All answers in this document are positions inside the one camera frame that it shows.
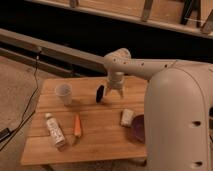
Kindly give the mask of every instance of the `table leg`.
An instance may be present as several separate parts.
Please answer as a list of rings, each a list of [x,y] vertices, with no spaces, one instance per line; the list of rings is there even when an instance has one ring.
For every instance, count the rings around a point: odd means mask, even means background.
[[[54,171],[54,169],[48,164],[41,165],[41,167],[44,168],[46,171]]]

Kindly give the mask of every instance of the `orange carrot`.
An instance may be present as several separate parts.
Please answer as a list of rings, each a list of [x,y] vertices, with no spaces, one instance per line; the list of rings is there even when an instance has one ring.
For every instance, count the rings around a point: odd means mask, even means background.
[[[75,115],[75,128],[74,128],[74,135],[76,137],[81,137],[82,131],[81,131],[81,120],[78,114]]]

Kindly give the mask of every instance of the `small cylinder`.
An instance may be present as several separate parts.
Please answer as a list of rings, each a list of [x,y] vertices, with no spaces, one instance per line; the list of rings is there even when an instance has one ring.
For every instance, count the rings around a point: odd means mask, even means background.
[[[65,137],[58,125],[58,122],[53,118],[51,113],[45,114],[47,129],[50,131],[55,147],[59,148],[66,143]]]

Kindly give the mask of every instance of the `black object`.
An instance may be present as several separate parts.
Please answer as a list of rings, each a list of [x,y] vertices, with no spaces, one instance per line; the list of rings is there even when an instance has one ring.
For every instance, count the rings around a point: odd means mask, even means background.
[[[99,103],[104,96],[104,86],[101,85],[96,92],[96,102]]]
[[[9,128],[5,128],[0,132],[0,143],[7,139],[12,134],[12,131]]]
[[[134,117],[131,124],[132,134],[141,142],[145,143],[144,115]]]
[[[180,23],[186,25],[188,18],[194,10],[198,11],[197,27],[200,27],[200,0],[185,0]]]

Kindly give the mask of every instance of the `white cup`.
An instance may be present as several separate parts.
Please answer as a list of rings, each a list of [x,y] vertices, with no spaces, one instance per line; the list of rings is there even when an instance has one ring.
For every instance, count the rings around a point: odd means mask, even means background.
[[[55,87],[55,94],[62,100],[65,106],[72,102],[72,86],[66,83],[59,84]]]

